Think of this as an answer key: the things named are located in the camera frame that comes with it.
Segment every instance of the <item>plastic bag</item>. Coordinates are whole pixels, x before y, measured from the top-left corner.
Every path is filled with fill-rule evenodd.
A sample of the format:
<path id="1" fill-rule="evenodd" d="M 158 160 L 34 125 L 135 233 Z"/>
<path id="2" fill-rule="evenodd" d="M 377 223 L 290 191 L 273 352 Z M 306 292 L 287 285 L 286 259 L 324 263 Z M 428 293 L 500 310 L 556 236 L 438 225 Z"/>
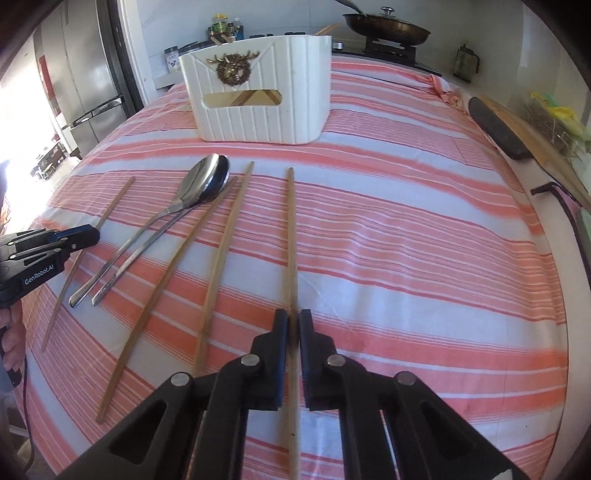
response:
<path id="1" fill-rule="evenodd" d="M 538 99 L 544 105 L 544 109 L 556 120 L 560 121 L 566 128 L 566 130 L 574 135 L 580 137 L 584 141 L 591 141 L 591 135 L 585 128 L 585 126 L 579 122 L 577 115 L 574 110 L 569 106 L 557 106 L 554 99 L 547 93 L 546 95 L 540 95 L 539 93 L 530 93 L 532 98 Z"/>

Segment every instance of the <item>gold deer emblem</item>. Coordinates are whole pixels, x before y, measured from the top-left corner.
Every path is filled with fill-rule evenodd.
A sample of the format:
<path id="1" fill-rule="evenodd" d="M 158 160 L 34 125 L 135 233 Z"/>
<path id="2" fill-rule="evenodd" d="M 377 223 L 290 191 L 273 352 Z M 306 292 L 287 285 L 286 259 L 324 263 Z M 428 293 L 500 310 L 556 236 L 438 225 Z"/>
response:
<path id="1" fill-rule="evenodd" d="M 249 50 L 246 55 L 230 53 L 230 55 L 224 55 L 221 59 L 215 55 L 213 60 L 207 59 L 207 61 L 217 63 L 217 78 L 222 83 L 235 87 L 236 85 L 242 85 L 250 78 L 251 63 L 249 60 L 257 58 L 260 54 L 260 51 L 251 53 Z"/>

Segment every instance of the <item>human hand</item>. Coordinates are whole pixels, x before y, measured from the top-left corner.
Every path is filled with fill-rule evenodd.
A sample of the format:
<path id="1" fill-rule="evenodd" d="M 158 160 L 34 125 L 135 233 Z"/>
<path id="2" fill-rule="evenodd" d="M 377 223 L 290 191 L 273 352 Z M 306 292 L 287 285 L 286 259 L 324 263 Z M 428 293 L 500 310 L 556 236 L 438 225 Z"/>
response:
<path id="1" fill-rule="evenodd" d="M 0 310 L 0 328 L 8 326 L 2 337 L 4 368 L 17 371 L 25 360 L 25 337 L 27 331 L 22 322 L 22 303 L 19 300 L 9 309 Z"/>

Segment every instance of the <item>metal spoon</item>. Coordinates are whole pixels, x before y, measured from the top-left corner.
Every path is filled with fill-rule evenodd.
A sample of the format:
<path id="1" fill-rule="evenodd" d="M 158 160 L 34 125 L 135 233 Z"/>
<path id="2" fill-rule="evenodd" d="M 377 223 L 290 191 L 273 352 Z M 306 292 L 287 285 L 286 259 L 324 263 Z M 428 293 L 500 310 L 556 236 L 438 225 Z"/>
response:
<path id="1" fill-rule="evenodd" d="M 86 297 L 88 292 L 99 282 L 100 278 L 110 269 L 111 266 L 117 261 L 117 259 L 144 233 L 154 222 L 161 219 L 162 217 L 179 212 L 188 208 L 189 206 L 195 205 L 202 193 L 207 189 L 209 184 L 213 180 L 215 171 L 219 165 L 220 156 L 216 153 L 208 155 L 199 163 L 197 163 L 185 176 L 181 185 L 179 185 L 177 193 L 174 195 L 171 204 L 156 213 L 151 219 L 149 219 L 142 228 L 140 228 L 131 238 L 129 238 L 119 249 L 115 252 L 113 257 L 103 265 L 103 267 L 84 285 L 81 286 L 74 294 L 70 297 L 70 307 L 75 307 L 80 301 Z"/>
<path id="2" fill-rule="evenodd" d="M 363 13 L 363 11 L 357 5 L 355 5 L 351 0 L 335 0 L 335 1 L 346 6 L 346 7 L 352 8 L 359 15 L 363 15 L 364 17 L 367 17 L 367 15 L 365 13 Z"/>
<path id="3" fill-rule="evenodd" d="M 133 254 L 131 254 L 131 256 L 119 267 L 119 270 L 117 270 L 115 275 L 113 275 L 111 279 L 107 283 L 105 283 L 102 286 L 102 288 L 96 293 L 96 295 L 92 297 L 92 304 L 96 305 L 97 303 L 99 303 L 106 295 L 106 293 L 111 289 L 111 287 L 115 285 L 117 280 L 119 280 L 123 276 L 123 274 L 129 268 L 129 266 L 133 262 L 135 262 L 139 258 L 139 256 L 142 253 L 144 253 L 148 249 L 148 247 L 150 247 L 150 245 L 152 245 L 166 230 L 168 230 L 172 224 L 174 224 L 182 217 L 187 215 L 197 205 L 201 205 L 205 202 L 213 200 L 225 187 L 226 183 L 228 182 L 229 174 L 230 163 L 228 161 L 228 158 L 224 155 L 220 155 L 219 165 L 213 176 L 213 180 L 202 193 L 201 197 L 199 198 L 199 202 L 177 213 L 168 222 L 166 222 L 158 231 L 154 232 L 152 236 L 149 237 L 142 245 L 140 245 L 138 249 Z"/>

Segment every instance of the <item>pink striped fabric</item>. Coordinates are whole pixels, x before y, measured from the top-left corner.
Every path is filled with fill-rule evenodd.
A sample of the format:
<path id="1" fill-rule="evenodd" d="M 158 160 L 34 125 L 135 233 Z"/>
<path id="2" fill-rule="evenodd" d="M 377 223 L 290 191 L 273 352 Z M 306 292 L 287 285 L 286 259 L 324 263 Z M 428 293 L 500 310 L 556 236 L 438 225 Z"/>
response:
<path id="1" fill-rule="evenodd" d="M 568 368 L 556 266 L 524 189 L 473 122 L 446 103 L 448 90 L 433 76 L 335 58 L 324 133 L 290 146 L 199 140 L 187 92 L 176 86 L 88 155 L 36 223 L 96 223 L 136 177 L 71 294 L 168 204 L 199 159 L 226 154 L 238 176 L 255 160 L 213 319 L 207 367 L 216 371 L 247 352 L 287 300 L 285 178 L 294 167 L 300 306 L 312 309 L 317 330 L 372 371 L 415 372 L 538 479 L 560 425 Z M 203 208 L 158 240 L 99 306 L 64 303 L 45 353 L 41 341 L 66 274 L 24 300 L 33 433 L 55 470 L 189 368 L 235 193 L 156 305 L 105 424 L 95 423 L 96 410 L 129 330 Z M 282 410 L 251 413 L 243 478 L 287 478 L 286 419 Z M 342 478 L 336 415 L 302 405 L 301 424 L 303 477 Z"/>

